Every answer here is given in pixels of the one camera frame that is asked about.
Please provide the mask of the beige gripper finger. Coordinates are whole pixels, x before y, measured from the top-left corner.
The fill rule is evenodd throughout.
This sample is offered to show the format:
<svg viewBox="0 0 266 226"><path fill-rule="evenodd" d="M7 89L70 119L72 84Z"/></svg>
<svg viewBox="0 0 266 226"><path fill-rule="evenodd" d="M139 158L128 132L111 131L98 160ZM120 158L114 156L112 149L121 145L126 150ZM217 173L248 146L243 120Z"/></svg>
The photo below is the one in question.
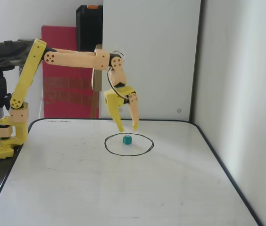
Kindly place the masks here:
<svg viewBox="0 0 266 226"><path fill-rule="evenodd" d="M133 131L137 132L139 125L139 114L138 114L138 96L136 93L131 93L129 97L129 110L133 121Z"/></svg>

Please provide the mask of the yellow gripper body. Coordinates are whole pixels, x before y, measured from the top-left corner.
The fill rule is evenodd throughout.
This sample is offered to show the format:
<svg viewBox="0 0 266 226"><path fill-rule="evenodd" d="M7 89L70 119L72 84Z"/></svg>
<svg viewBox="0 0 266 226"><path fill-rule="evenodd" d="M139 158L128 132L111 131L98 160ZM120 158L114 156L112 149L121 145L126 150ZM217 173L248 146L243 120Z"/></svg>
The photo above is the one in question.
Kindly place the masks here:
<svg viewBox="0 0 266 226"><path fill-rule="evenodd" d="M109 89L107 91L104 91L104 99L105 104L107 108L116 108L120 107L124 104L130 103L130 99L132 99L134 102L137 101L137 94L135 90L131 86L124 86L115 88L115 90L125 99L120 97L113 89Z"/></svg>

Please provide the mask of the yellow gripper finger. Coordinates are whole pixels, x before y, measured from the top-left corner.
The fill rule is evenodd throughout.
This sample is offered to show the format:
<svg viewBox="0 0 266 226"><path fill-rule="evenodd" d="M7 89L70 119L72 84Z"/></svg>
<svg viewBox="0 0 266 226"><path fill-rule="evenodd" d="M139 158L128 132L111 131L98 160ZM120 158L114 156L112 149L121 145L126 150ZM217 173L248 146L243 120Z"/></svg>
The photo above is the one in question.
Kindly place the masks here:
<svg viewBox="0 0 266 226"><path fill-rule="evenodd" d="M116 123L119 132L124 132L124 128L121 122L121 117L118 111L118 107L117 106L110 106L109 108L109 115L111 116L111 118L113 119L113 121Z"/></svg>

